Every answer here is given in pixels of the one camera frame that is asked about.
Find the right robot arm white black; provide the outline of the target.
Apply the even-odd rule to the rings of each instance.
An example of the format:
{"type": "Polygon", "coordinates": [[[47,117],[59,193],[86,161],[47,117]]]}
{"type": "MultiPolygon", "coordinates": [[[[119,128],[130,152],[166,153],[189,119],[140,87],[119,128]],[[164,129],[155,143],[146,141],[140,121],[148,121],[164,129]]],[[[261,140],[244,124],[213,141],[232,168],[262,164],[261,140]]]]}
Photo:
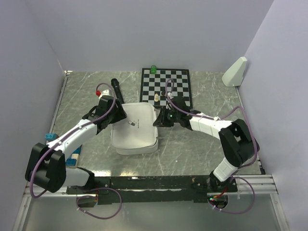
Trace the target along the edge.
{"type": "Polygon", "coordinates": [[[184,98],[168,98],[168,103],[160,109],[153,126],[170,128],[179,123],[183,128],[199,131],[217,138],[221,142],[224,158],[209,175],[209,185],[216,192],[222,191],[238,170],[252,165],[260,149],[251,133],[248,123],[242,119],[234,121],[210,117],[189,109],[184,98]]]}

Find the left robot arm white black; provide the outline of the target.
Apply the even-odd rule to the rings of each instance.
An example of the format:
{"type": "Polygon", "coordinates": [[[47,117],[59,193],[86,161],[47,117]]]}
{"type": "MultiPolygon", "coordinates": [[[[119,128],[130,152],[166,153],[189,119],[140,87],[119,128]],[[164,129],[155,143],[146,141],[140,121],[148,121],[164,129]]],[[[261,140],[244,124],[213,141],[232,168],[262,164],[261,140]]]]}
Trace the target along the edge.
{"type": "Polygon", "coordinates": [[[110,95],[99,98],[82,119],[61,137],[48,144],[33,146],[26,168],[25,179],[45,191],[57,192],[61,187],[77,186],[83,193],[95,188],[94,173],[81,167],[68,170],[66,160],[86,141],[106,129],[108,125],[127,118],[119,99],[110,95]]]}

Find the grey medicine kit case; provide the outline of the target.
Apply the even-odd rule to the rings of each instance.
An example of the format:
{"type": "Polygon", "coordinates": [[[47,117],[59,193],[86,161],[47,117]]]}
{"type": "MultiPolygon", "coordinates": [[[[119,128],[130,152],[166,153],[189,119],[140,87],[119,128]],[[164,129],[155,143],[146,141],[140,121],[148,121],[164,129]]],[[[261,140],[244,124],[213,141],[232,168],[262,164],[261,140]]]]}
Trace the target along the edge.
{"type": "Polygon", "coordinates": [[[111,128],[111,144],[120,155],[150,154],[158,149],[158,128],[155,108],[150,103],[122,105],[127,118],[111,128]]]}

